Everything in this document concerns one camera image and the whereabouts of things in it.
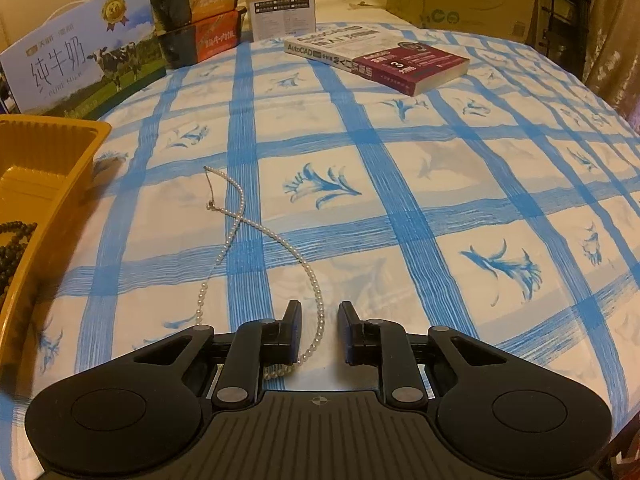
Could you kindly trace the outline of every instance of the snack box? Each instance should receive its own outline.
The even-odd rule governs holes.
[[[240,41],[241,7],[158,36],[171,68],[190,66],[235,47]]]
[[[156,33],[162,34],[234,10],[238,0],[151,0]]]

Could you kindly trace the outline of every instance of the circular pad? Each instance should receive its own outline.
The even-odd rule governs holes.
[[[560,426],[566,408],[558,398],[534,390],[501,395],[494,402],[494,415],[508,428],[526,433],[544,433]]]
[[[170,367],[104,367],[52,384],[33,399],[25,428],[45,469],[77,477],[133,475],[178,455],[198,431],[198,399]]]
[[[575,381],[520,360],[464,372],[441,398],[436,421],[479,468],[564,477],[593,466],[609,441],[607,405]]]
[[[71,408],[71,416],[88,430],[115,431],[135,424],[145,411],[145,399],[138,394],[108,388],[81,396]]]

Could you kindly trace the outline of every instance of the gold medal emblem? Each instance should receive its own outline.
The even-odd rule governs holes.
[[[107,30],[113,30],[116,23],[125,24],[129,19],[124,15],[127,4],[124,0],[107,0],[102,6],[102,18],[107,22]]]

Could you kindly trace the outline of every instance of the pearl necklace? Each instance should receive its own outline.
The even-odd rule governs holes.
[[[318,350],[318,347],[320,346],[320,341],[322,340],[322,336],[324,335],[324,303],[322,302],[322,291],[320,290],[320,285],[318,284],[318,279],[316,278],[315,273],[311,269],[311,266],[306,262],[306,260],[302,257],[302,255],[298,252],[298,250],[295,247],[293,247],[289,242],[287,242],[284,238],[277,235],[276,233],[266,228],[265,226],[258,224],[256,222],[253,222],[252,220],[249,220],[248,218],[245,218],[244,216],[242,216],[244,214],[244,190],[242,190],[240,185],[234,179],[229,177],[228,174],[223,173],[220,170],[216,170],[215,168],[210,168],[209,166],[204,166],[204,172],[205,172],[204,173],[205,176],[207,177],[207,181],[209,183],[209,189],[211,190],[211,200],[207,202],[207,209],[210,211],[217,211],[227,216],[230,216],[231,218],[234,219],[234,222],[231,225],[231,230],[229,231],[229,234],[225,239],[225,243],[222,249],[218,253],[216,260],[213,263],[211,270],[209,271],[208,277],[205,279],[205,281],[203,281],[200,284],[200,292],[198,294],[198,308],[196,309],[196,324],[200,325],[202,323],[202,307],[204,306],[204,298],[207,295],[207,290],[209,289],[209,285],[207,284],[207,282],[211,279],[213,275],[213,271],[224,259],[226,253],[229,250],[229,247],[231,247],[231,243],[233,242],[234,237],[236,236],[236,232],[238,231],[240,222],[244,222],[245,224],[255,229],[258,229],[258,231],[262,232],[268,237],[276,240],[277,243],[279,243],[287,251],[289,251],[289,253],[291,253],[291,255],[298,261],[298,263],[305,270],[306,275],[308,276],[309,281],[311,282],[311,288],[313,289],[314,295],[316,297],[316,308],[318,310],[318,323],[316,325],[316,335],[314,336],[314,339],[311,345],[309,345],[306,351],[301,356],[298,357],[298,360],[296,362],[298,366],[302,366],[302,363],[306,362],[311,357],[311,355],[316,350]],[[209,173],[214,173],[217,176],[221,176],[229,184],[231,184],[233,187],[235,187],[238,190],[238,194],[240,195],[240,207],[238,208],[238,211],[236,212],[229,211],[229,209],[225,209],[223,207],[219,207],[216,205],[213,197],[213,186],[211,185],[211,181],[209,179]],[[276,377],[282,377],[283,375],[290,373],[292,370],[293,370],[293,366],[289,366],[289,365],[272,367],[272,371],[265,370],[264,378],[268,380],[268,379],[274,379]]]

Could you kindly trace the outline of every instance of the cow picture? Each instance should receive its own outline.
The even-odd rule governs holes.
[[[138,48],[132,41],[109,52],[107,52],[107,47],[102,47],[100,50],[89,54],[86,58],[92,59],[98,64],[102,73],[114,82],[117,92],[122,88],[120,86],[121,72],[124,74],[127,69],[131,70],[133,72],[133,81],[138,80],[141,63],[138,56]]]

